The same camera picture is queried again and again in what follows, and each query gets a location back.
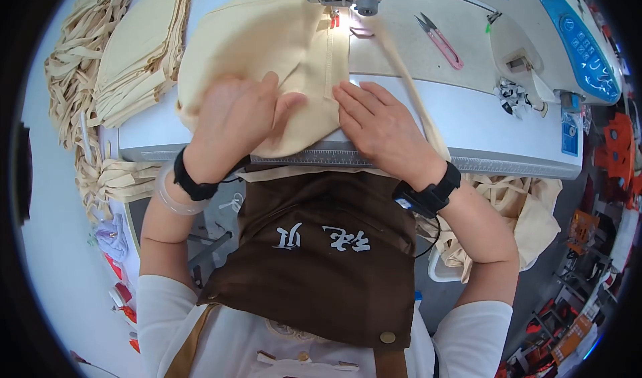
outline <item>white shirt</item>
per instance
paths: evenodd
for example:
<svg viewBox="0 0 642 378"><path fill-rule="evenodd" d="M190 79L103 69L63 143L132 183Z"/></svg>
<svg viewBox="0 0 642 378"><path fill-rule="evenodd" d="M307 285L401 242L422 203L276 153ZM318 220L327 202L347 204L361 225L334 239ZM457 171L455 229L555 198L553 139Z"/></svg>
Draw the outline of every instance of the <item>white shirt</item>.
<svg viewBox="0 0 642 378"><path fill-rule="evenodd" d="M164 377L205 306L195 305L197 296L187 286L157 275L141 276L137 295L140 354L150 377ZM502 357L511 315L512 308L503 302L465 304L446 315L431 339L415 309L410 348L405 350L408 378L433 378L435 350L441 378L492 378ZM279 370L270 375L270 371L280 367L266 363L265 358L261 361L258 350L275 356L283 368L288 363L291 365L287 368L303 368L297 356L300 352L307 353L319 372L296 370L294 374L299 375L294 376L301 378L376 376L372 349L313 335L291 337L265 318L223 306L212 310L207 317L190 377L246 378L282 374ZM340 361L358 364L358 368L338 369Z"/></svg>

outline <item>scissors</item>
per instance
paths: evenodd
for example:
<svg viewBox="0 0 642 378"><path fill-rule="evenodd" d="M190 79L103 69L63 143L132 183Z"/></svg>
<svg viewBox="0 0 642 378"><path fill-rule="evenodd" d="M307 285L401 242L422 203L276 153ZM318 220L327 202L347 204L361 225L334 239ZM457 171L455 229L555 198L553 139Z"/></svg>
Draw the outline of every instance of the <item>scissors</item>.
<svg viewBox="0 0 642 378"><path fill-rule="evenodd" d="M428 37L437 45L441 53L444 54L446 60L455 70L460 70L463 68L463 61L454 51L453 47L450 45L447 39L441 34L441 31L437 28L435 23L433 23L425 14L420 13L423 20L415 16L415 19L421 26L421 28L428 34Z"/></svg>

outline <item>white sleeve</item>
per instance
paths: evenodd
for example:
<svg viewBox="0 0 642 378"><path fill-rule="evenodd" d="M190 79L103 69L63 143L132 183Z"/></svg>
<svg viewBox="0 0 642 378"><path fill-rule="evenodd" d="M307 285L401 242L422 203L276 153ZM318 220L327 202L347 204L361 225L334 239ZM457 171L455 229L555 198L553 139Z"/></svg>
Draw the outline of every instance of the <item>white sleeve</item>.
<svg viewBox="0 0 642 378"><path fill-rule="evenodd" d="M433 337L449 378L493 378L502 359L513 309L494 300L451 310Z"/></svg>
<svg viewBox="0 0 642 378"><path fill-rule="evenodd" d="M149 376L155 377L172 337L194 308L197 295L179 281L158 275L139 277L136 295L140 355Z"/></svg>

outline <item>bracelet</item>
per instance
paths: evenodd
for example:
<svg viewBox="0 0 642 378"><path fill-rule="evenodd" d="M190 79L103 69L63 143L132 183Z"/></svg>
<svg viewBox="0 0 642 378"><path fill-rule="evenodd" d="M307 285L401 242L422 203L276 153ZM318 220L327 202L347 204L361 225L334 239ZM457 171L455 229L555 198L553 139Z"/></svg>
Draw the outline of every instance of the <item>bracelet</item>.
<svg viewBox="0 0 642 378"><path fill-rule="evenodd" d="M163 203L163 205L165 205L167 208L172 210L173 213L180 215L196 215L197 213L203 211L209 204L210 199L202 201L190 200L189 204L181 204L174 201L174 199L170 197L170 194L167 192L167 188L165 187L165 181L167 180L167 175L170 173L170 171L173 170L174 160L171 160L165 162L165 165L163 165L163 167L158 172L158 176L156 177L155 191L158 194L160 202Z"/></svg>

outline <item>sewing machine control panel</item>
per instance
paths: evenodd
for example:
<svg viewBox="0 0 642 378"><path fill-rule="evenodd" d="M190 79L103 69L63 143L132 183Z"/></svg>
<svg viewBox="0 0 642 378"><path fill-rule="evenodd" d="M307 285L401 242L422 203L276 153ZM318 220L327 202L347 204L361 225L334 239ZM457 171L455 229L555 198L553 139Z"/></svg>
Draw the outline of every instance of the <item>sewing machine control panel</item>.
<svg viewBox="0 0 642 378"><path fill-rule="evenodd" d="M560 30L581 87L598 98L615 100L620 89L611 67L595 39L583 28L583 23L567 14L560 20Z"/></svg>

